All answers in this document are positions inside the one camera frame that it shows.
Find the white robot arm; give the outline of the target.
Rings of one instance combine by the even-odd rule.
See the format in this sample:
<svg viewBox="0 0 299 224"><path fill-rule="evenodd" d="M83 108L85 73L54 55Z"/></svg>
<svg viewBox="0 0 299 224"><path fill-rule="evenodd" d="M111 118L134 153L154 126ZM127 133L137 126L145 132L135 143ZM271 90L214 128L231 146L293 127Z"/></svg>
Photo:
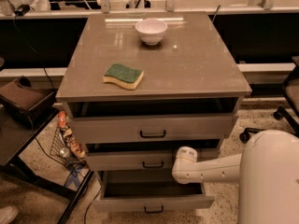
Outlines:
<svg viewBox="0 0 299 224"><path fill-rule="evenodd" d="M290 133L256 133L242 153L209 161L181 147L172 176L180 184L238 183L238 224L299 224L299 138Z"/></svg>

